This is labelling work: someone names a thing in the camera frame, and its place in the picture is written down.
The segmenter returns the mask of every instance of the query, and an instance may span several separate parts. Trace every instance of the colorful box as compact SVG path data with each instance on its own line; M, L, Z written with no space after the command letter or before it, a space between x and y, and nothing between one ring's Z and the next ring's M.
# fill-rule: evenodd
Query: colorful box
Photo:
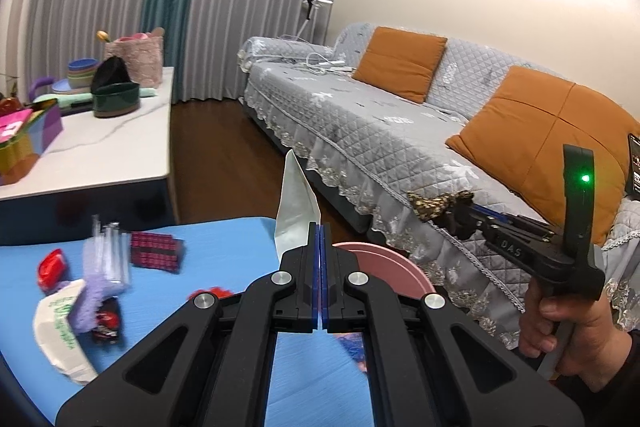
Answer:
M0 185L24 178L62 131L62 115L56 100L30 106L31 119L12 139L0 144Z

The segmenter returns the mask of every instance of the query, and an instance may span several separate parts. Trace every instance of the small red pouch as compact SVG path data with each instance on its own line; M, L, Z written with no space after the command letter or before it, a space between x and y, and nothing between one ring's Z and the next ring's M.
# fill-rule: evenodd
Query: small red pouch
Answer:
M38 264L38 286L40 289L45 293L50 292L60 282L65 270L65 256L60 248L56 248Z

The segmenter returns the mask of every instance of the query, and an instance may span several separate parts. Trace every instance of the stacked colorful bowls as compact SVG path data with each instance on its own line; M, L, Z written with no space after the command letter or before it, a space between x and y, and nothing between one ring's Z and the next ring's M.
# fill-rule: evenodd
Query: stacked colorful bowls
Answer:
M69 62L67 76L71 89L90 87L97 69L98 60L96 58L80 58Z

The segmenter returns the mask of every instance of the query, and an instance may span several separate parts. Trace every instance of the white paper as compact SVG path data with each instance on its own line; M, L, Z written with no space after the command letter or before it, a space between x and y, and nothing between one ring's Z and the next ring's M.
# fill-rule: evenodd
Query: white paper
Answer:
M98 376L66 319L83 289L82 279L73 281L42 299L33 317L33 334L51 365L81 385Z
M292 248L306 245L309 223L320 223L320 207L296 155L289 150L284 162L280 206L276 218L278 260Z

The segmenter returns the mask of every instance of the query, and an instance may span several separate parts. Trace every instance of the blue tablecloth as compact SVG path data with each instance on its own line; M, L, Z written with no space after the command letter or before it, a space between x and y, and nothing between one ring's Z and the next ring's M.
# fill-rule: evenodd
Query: blue tablecloth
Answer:
M274 227L273 219L247 217L156 230L185 241L182 270L172 275L131 268L131 288L120 297L123 346L100 347L90 339L81 340L96 370L111 365L192 292L212 286L241 292L253 280L277 270ZM60 406L80 389L49 364L33 338L33 314L43 296L36 285L36 267L58 247L70 264L71 277L79 279L81 241L0 248L0 353L52 423ZM326 332L280 333L265 423L269 427L373 425L367 378Z

